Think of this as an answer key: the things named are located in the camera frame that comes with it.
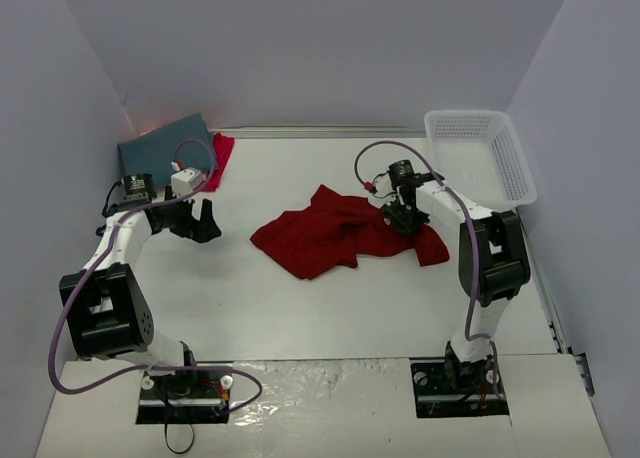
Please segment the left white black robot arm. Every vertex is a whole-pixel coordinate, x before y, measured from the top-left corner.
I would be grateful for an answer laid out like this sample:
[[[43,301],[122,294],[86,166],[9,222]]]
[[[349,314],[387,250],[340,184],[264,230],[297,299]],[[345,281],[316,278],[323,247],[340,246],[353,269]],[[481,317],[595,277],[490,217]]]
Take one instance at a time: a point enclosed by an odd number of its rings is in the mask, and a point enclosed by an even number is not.
[[[199,244],[220,237],[210,200],[202,201],[198,216],[193,214],[193,198],[205,176],[195,168],[175,172],[162,200],[149,174],[128,175],[121,184],[119,202],[108,203],[103,212],[96,252],[59,283],[71,340],[83,360],[122,360],[166,374],[169,389],[189,396],[200,387],[202,373],[185,343],[156,329],[134,268],[145,243],[164,230]]]

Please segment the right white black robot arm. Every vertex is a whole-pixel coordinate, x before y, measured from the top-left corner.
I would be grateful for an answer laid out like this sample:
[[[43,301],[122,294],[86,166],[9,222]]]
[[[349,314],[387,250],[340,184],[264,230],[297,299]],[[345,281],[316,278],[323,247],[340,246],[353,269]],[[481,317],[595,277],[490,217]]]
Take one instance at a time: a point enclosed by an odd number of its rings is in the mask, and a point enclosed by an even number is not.
[[[446,384],[465,391],[479,366],[494,363],[493,336],[507,305],[531,277],[521,221],[453,191],[437,173],[417,173],[408,160],[391,164],[392,200],[381,207],[385,221],[408,236],[421,225],[443,225],[458,237],[458,278],[469,297],[460,328],[447,343]]]

